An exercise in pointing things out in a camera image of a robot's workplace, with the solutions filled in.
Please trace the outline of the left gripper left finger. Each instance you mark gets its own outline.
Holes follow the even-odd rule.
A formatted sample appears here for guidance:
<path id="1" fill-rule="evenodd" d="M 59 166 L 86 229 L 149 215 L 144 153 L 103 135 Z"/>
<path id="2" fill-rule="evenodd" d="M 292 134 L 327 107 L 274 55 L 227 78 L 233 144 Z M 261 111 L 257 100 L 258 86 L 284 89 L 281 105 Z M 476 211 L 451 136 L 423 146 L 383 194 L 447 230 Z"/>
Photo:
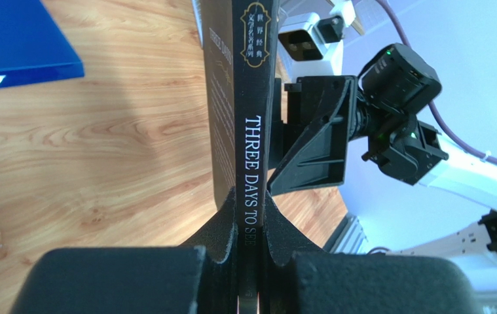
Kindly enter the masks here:
<path id="1" fill-rule="evenodd" d="M 236 192 L 176 247 L 60 248 L 32 267 L 12 313 L 236 313 Z"/>

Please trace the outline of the Three Days To See book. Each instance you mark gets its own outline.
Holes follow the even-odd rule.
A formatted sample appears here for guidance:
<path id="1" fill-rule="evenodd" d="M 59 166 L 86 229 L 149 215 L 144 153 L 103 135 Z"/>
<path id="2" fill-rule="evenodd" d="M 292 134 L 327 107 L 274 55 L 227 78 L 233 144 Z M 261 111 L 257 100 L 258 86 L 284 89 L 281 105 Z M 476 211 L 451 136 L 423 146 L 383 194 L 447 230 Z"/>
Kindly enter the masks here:
<path id="1" fill-rule="evenodd" d="M 256 313 L 278 34 L 277 1 L 202 1 L 216 201 L 232 194 L 233 311 Z"/>

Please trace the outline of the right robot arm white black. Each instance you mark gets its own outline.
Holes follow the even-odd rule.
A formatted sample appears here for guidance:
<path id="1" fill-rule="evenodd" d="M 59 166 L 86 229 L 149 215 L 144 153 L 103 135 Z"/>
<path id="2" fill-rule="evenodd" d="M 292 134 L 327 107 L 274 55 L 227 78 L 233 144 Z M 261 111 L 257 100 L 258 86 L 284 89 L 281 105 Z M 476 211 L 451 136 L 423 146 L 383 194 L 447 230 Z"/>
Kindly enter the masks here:
<path id="1" fill-rule="evenodd" d="M 457 264 L 480 290 L 497 290 L 497 165 L 419 119 L 442 89 L 412 48 L 382 48 L 355 75 L 309 44 L 291 44 L 285 159 L 275 194 L 337 186 L 387 256 Z"/>

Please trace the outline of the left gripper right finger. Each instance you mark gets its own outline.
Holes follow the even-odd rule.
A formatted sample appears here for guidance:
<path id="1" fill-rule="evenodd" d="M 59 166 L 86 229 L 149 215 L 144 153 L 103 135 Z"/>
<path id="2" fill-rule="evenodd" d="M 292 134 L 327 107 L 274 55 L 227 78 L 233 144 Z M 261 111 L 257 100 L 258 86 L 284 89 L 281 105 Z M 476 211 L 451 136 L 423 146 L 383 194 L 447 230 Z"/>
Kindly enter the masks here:
<path id="1" fill-rule="evenodd" d="M 481 313 L 454 263 L 421 256 L 331 254 L 265 199 L 262 313 Z"/>

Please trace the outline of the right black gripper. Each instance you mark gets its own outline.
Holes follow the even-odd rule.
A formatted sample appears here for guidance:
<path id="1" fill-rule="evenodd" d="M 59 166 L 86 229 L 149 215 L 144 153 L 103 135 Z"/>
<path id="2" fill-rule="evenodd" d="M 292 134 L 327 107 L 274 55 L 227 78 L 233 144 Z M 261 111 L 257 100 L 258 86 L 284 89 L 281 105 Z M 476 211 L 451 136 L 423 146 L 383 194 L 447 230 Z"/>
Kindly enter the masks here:
<path id="1" fill-rule="evenodd" d="M 344 183 L 348 142 L 414 131 L 442 90 L 436 70 L 401 43 L 382 48 L 358 75 L 298 76 L 284 86 L 284 155 L 268 180 L 277 196 Z"/>

